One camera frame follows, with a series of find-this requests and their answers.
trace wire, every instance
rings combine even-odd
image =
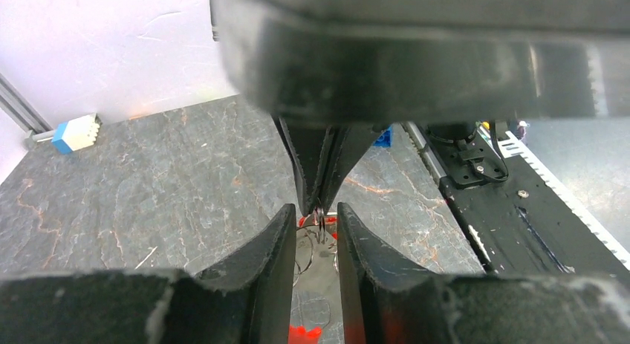
[[[470,160],[469,162],[472,167],[472,170],[479,177],[483,178],[484,180],[490,183],[501,183],[501,182],[507,181],[507,179],[510,177],[510,171],[507,168],[507,164],[505,163],[505,157],[503,156],[503,153],[501,152],[501,148],[499,148],[499,138],[497,137],[497,134],[496,134],[496,121],[490,121],[489,124],[490,124],[490,142],[492,143],[495,152],[497,153],[497,155],[499,155],[499,158],[501,159],[501,162],[503,163],[504,176],[500,178],[491,177],[485,174],[484,172],[479,172],[477,170],[477,167],[475,166],[475,163],[472,160]]]

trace marble surface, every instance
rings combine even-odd
[[[0,270],[196,273],[295,203],[292,180],[271,119],[240,97],[103,126],[94,146],[70,155],[40,143],[0,186]],[[481,272],[399,126],[393,146],[371,148],[336,201],[430,270]],[[341,330],[335,322],[325,334],[338,343]]]

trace white strip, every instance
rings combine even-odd
[[[481,133],[487,138],[490,138],[486,129],[482,126],[479,128]],[[505,133],[509,139],[499,141],[499,148],[504,157],[510,158],[520,155],[525,162],[529,163],[530,167],[538,173],[540,178],[551,188],[558,198],[567,204],[567,207],[571,209],[573,214],[582,220],[584,225],[595,235],[612,253],[621,261],[628,270],[630,270],[630,253],[621,246],[621,244],[611,235],[603,225],[575,198],[573,194],[567,189],[567,187],[556,178],[553,173],[530,151],[530,149],[523,144],[512,132]]]

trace white panel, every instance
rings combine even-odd
[[[0,111],[0,184],[16,168],[19,161],[26,155],[22,141],[26,132],[17,126],[13,120]]]
[[[0,0],[0,73],[52,126],[235,93],[208,0]]]

